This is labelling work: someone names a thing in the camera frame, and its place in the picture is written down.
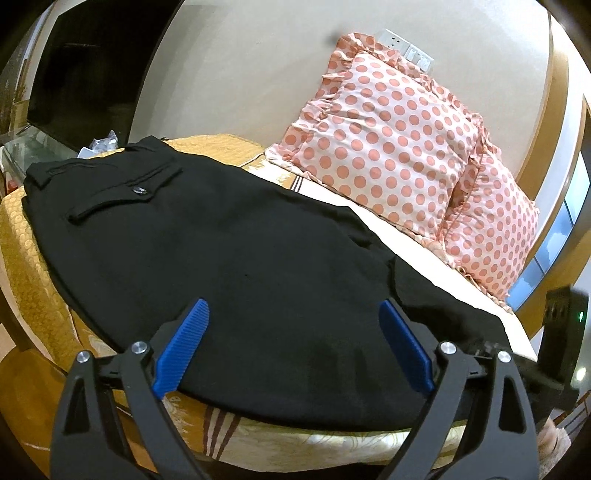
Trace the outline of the black wall television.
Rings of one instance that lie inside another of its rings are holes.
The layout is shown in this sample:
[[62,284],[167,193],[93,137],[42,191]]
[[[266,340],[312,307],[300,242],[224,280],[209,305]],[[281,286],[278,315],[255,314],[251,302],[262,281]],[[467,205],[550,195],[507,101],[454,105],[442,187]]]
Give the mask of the black wall television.
[[57,17],[27,121],[78,151],[114,132],[127,142],[139,96],[180,1],[84,1]]

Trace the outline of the black pants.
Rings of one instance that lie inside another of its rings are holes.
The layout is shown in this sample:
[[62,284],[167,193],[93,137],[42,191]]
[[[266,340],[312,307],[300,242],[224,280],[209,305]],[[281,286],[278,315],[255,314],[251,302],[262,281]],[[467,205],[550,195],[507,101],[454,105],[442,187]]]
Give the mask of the black pants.
[[252,420],[410,427],[424,399],[380,329],[388,298],[441,341],[509,342],[497,316],[435,286],[352,209],[154,137],[103,158],[35,163],[24,189],[56,289],[111,348],[207,302],[211,323],[180,389]]

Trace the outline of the glass side table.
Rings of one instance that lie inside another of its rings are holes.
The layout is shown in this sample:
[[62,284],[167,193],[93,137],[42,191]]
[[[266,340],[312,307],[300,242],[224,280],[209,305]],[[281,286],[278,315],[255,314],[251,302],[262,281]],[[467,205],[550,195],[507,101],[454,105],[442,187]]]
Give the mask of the glass side table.
[[72,150],[36,127],[28,126],[1,147],[1,173],[7,190],[12,191],[22,185],[26,171],[33,163],[88,159],[117,147],[118,137],[113,130],[106,138],[93,139],[89,147]]

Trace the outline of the polka dot pillow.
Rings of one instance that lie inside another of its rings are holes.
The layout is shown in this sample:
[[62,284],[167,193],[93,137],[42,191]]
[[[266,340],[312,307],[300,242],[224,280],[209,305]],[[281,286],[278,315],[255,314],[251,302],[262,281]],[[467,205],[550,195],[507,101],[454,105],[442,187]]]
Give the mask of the polka dot pillow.
[[481,135],[481,117],[450,90],[375,37],[351,33],[266,158],[435,240]]
[[478,287],[504,302],[536,239],[539,209],[484,131],[455,186],[442,226],[446,255]]

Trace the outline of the rear polka dot pillow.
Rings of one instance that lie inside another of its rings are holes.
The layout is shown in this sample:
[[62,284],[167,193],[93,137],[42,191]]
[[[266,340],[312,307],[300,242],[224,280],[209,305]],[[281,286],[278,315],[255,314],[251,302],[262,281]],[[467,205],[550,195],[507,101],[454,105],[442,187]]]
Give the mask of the rear polka dot pillow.
[[442,226],[446,255],[478,287],[504,302],[536,239],[539,209],[484,131],[455,186]]

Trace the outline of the wooden window frame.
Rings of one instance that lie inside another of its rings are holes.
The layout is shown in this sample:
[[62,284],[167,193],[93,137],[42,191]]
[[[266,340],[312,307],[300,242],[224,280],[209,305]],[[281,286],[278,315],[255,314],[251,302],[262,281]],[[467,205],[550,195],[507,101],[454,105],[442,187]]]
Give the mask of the wooden window frame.
[[540,210],[537,238],[508,304],[532,339],[546,294],[590,291],[590,71],[563,26],[550,24],[541,116],[517,183]]

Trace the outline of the white wall socket panel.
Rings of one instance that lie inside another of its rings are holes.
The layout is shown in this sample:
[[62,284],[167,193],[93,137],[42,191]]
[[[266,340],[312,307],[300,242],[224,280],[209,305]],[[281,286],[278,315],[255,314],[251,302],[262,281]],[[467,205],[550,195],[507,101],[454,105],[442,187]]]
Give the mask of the white wall socket panel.
[[377,40],[384,46],[400,51],[409,62],[417,66],[423,73],[431,71],[434,58],[402,36],[391,30],[384,29],[377,33]]

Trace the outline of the front polka dot pillow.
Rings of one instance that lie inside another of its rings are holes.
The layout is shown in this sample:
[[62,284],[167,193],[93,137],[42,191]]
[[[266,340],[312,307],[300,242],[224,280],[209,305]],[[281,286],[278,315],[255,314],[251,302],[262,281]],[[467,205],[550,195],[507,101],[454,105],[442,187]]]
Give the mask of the front polka dot pillow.
[[375,37],[351,33],[266,158],[435,240],[481,135],[481,117],[450,90]]

